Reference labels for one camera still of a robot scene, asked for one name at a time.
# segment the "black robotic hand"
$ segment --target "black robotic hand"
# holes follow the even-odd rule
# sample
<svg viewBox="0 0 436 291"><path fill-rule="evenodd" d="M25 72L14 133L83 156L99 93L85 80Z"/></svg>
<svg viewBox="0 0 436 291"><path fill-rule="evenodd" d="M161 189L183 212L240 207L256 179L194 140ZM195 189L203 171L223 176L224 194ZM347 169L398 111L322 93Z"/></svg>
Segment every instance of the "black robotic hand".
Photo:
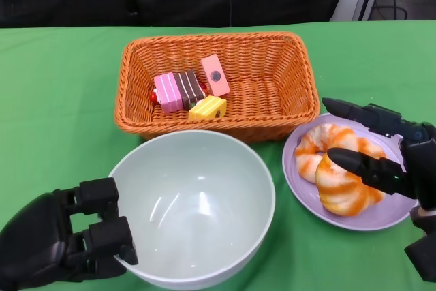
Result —
<svg viewBox="0 0 436 291"><path fill-rule="evenodd" d="M118 198L114 179L106 178L29 203L0 232L0 290L116 277L126 272L116 255L137 264L129 224L118 216ZM73 233L70 216L76 213L97 213L101 221Z"/></svg>
<svg viewBox="0 0 436 291"><path fill-rule="evenodd" d="M396 134L403 137L399 147L407 172L389 159L374 159L347 149L333 148L327 154L370 187L418 199L420 206L412 209L410 216L427 235L406 247L405 252L423 280L436 282L436 128L430 123L402 120L399 113L374 104L361 107L330 98L322 102L331 114L359 122L370 132L387 138Z"/></svg>

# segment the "orange swirl pastry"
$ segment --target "orange swirl pastry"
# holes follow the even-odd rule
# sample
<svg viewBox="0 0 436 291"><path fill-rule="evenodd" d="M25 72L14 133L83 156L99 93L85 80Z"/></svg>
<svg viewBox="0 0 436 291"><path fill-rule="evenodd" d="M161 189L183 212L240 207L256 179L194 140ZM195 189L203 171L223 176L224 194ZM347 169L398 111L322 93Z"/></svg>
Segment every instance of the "orange swirl pastry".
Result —
<svg viewBox="0 0 436 291"><path fill-rule="evenodd" d="M326 152L335 147L360 151L376 159L386 154L380 146L357 137L349 127L336 124L321 124L310 129L296 147L298 172L316 184L322 205L337 215L358 215L383 200L385 193L368 187L360 177L332 162Z"/></svg>

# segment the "table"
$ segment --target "table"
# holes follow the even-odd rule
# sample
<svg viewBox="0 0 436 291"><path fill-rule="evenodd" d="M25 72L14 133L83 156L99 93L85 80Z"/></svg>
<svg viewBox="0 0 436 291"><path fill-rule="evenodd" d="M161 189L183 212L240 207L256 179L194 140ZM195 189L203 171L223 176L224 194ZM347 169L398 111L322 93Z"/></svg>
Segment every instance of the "table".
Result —
<svg viewBox="0 0 436 291"><path fill-rule="evenodd" d="M289 30L305 41L321 96L376 104L436 123L436 22L327 22L224 31ZM214 29L101 27L0 30L0 226L28 201L105 177L139 144L114 124L123 47L152 35ZM249 265L214 291L434 290L403 248L422 236L410 219L378 232L331 226L292 195L281 169L284 142L252 147L274 178L277 208ZM76 231L94 217L74 217ZM131 273L41 290L160 290Z"/></svg>

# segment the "orange wicker basket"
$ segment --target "orange wicker basket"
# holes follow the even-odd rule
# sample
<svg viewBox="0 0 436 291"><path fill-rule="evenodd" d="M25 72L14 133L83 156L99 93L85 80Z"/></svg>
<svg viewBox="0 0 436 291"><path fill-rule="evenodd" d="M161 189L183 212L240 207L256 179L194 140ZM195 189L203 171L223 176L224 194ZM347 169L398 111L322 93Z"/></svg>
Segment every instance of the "orange wicker basket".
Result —
<svg viewBox="0 0 436 291"><path fill-rule="evenodd" d="M200 59L217 54L231 92L219 119L188 121L185 111L164 114L149 95L153 77L193 68L207 83ZM123 52L115 121L146 139L185 129L210 129L244 142L278 140L320 111L313 72L302 40L293 33L151 37Z"/></svg>

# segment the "toy food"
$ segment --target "toy food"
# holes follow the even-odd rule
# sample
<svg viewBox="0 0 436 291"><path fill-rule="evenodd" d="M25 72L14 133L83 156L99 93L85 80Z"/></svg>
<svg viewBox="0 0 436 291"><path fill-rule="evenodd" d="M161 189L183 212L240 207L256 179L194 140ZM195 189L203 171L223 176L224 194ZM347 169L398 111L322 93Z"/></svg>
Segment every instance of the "toy food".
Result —
<svg viewBox="0 0 436 291"><path fill-rule="evenodd" d="M209 95L189 111L189 120L223 117L226 108L227 101L225 99Z"/></svg>
<svg viewBox="0 0 436 291"><path fill-rule="evenodd" d="M172 72L156 76L154 81L156 99L161 104L164 113L169 114L183 109L182 96Z"/></svg>
<svg viewBox="0 0 436 291"><path fill-rule="evenodd" d="M322 205L337 215L358 215L382 200L385 193L363 184L360 177L336 165L327 154L318 155L333 147L360 151L376 159L386 155L381 147L357 137L352 129L335 124L310 129L295 150L298 172L316 183Z"/></svg>
<svg viewBox="0 0 436 291"><path fill-rule="evenodd" d="M225 78L223 68L219 62L218 56L213 54L201 60L204 73L206 74L212 94L215 97L221 97L230 92L229 84Z"/></svg>
<svg viewBox="0 0 436 291"><path fill-rule="evenodd" d="M195 106L199 100L204 99L205 94L193 70L174 73L174 79L182 97L183 109L189 110L192 105Z"/></svg>

